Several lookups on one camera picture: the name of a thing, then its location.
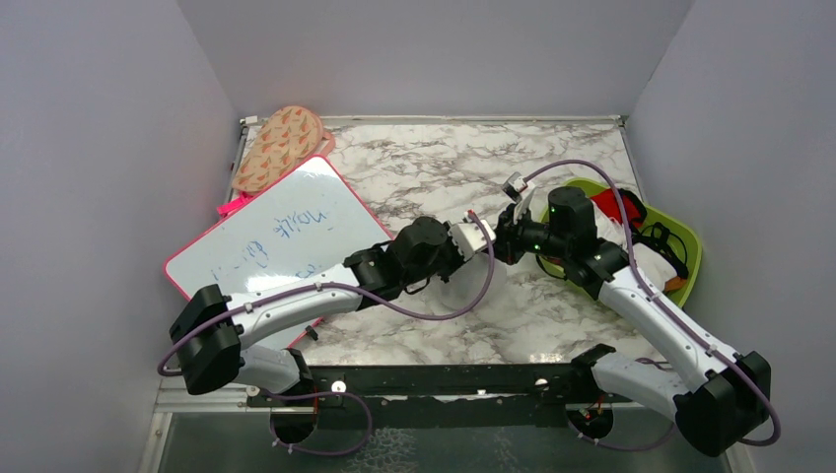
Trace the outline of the white mesh laundry bag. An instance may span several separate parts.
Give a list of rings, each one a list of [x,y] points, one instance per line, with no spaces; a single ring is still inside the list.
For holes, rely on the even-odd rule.
[[[490,265],[493,265],[494,272],[487,292],[476,307],[496,299],[506,285],[507,266],[490,258],[487,253],[478,253],[456,270],[446,282],[439,284],[436,294],[440,304],[455,311],[474,301],[484,288]]]

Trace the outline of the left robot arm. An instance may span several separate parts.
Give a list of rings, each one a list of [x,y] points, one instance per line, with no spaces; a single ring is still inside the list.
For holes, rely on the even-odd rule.
[[[410,286],[446,279],[473,256],[494,252],[494,231],[474,213],[454,225],[420,217],[394,239],[358,250],[329,269],[293,284],[226,295],[216,284],[199,289],[174,321],[173,346],[158,365],[180,376],[187,392],[202,395],[230,383],[267,389],[294,405],[309,395],[304,358],[262,340],[333,314],[384,305]]]

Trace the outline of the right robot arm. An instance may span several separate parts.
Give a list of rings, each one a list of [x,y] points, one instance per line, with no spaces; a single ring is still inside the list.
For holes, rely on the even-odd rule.
[[[597,345],[573,361],[568,378],[577,398],[625,396],[671,419],[691,446],[712,457],[767,421],[767,360],[710,335],[649,282],[624,248],[599,237],[594,205],[582,189],[551,190],[546,222],[531,216],[530,185],[503,189],[513,202],[498,218],[497,258],[516,264],[531,253],[557,260],[568,281],[628,320],[671,366],[661,372]]]

